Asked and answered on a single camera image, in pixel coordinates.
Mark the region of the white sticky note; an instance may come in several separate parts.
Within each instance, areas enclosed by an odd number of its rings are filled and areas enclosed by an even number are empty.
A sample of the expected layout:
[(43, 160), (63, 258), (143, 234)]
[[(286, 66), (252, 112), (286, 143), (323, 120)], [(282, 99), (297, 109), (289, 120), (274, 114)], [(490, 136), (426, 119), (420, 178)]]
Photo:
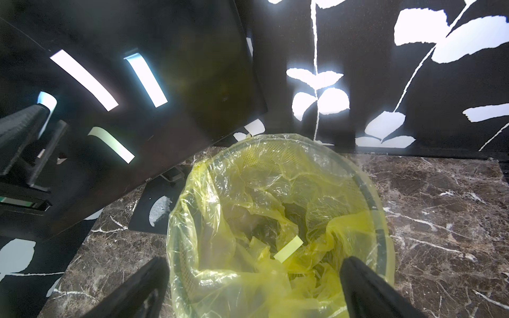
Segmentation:
[(135, 158), (126, 147), (124, 147), (113, 135), (101, 127), (92, 127), (88, 136), (94, 136), (105, 143), (112, 151), (121, 157), (127, 164), (130, 164)]
[(143, 56), (139, 53), (135, 53), (125, 57), (125, 60), (130, 64), (139, 78), (154, 106), (157, 108), (166, 104), (168, 99), (164, 95), (163, 90), (159, 86), (159, 83)]
[(66, 51), (59, 50), (50, 59), (85, 87), (107, 111), (111, 111), (119, 105), (110, 92)]
[(274, 259), (283, 263), (291, 257), (302, 245), (303, 241), (299, 236), (295, 236), (288, 244), (274, 255)]

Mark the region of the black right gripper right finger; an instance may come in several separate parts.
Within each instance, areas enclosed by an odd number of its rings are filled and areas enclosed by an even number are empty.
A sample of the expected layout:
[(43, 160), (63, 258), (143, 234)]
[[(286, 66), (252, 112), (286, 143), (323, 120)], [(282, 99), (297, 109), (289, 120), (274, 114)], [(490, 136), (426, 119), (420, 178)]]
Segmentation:
[(425, 316), (356, 257), (343, 261), (339, 275), (350, 317)]

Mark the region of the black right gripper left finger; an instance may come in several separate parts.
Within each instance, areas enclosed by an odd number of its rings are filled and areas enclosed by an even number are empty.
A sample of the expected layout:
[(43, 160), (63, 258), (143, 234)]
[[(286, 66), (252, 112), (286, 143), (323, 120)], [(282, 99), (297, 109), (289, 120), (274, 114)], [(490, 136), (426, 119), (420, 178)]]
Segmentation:
[(166, 259), (154, 257), (84, 317), (158, 317), (169, 274)]

